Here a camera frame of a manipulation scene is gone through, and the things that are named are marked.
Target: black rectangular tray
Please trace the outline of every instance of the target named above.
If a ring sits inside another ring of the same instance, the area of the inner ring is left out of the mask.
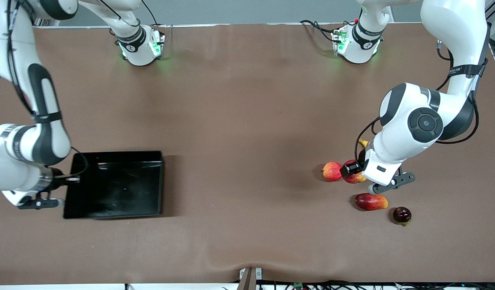
[[[161,214],[163,157],[160,151],[82,153],[88,168],[67,188],[63,218],[125,218]],[[71,174],[85,167],[75,154]]]

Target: brown tabletop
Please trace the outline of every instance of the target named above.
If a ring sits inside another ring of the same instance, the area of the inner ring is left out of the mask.
[[[369,182],[324,182],[319,168],[353,157],[393,86],[444,80],[421,24],[389,25],[363,65],[333,57],[310,26],[174,28],[168,58],[146,67],[122,60],[107,29],[35,35],[75,147],[163,151],[164,214],[64,220],[0,193],[0,284],[229,282],[250,265],[266,280],[495,281],[492,59],[474,138],[406,161],[417,180],[363,212],[351,200]],[[1,123],[31,123],[6,81]],[[391,223],[396,206],[409,226]]]

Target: gray floor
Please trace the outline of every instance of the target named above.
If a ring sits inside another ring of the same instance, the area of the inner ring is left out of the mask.
[[[253,24],[353,20],[360,13],[355,0],[144,0],[160,24]],[[395,21],[419,22],[421,2],[393,7]],[[143,5],[135,15],[144,24],[153,20]],[[60,26],[95,26],[104,22],[80,7],[73,19]]]

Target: black tray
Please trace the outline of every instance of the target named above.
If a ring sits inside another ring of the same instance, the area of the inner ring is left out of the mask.
[[[63,218],[124,218],[161,214],[163,158],[160,151],[82,153],[88,169],[67,188]],[[71,174],[85,167],[75,154]]]

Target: dark purple fruit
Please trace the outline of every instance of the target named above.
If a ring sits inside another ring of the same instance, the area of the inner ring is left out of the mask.
[[[402,226],[407,226],[408,223],[412,220],[412,213],[408,208],[400,206],[394,209],[394,212],[392,213],[392,218],[394,218],[394,221],[397,222],[398,224],[401,224]]]

